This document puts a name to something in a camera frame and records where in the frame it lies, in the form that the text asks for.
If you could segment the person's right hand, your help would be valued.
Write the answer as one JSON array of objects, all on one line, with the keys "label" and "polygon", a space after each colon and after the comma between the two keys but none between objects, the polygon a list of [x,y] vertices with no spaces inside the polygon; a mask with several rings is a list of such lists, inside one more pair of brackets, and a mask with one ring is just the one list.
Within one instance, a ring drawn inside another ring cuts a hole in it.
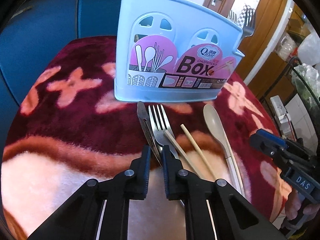
[{"label": "person's right hand", "polygon": [[[298,210],[302,206],[302,201],[299,198],[298,191],[293,189],[291,193],[288,195],[287,202],[285,203],[285,215],[288,220],[293,220],[298,215]],[[315,218],[317,212],[319,211],[319,204],[309,204],[307,205],[303,213],[308,215],[306,221],[310,221]]]}]

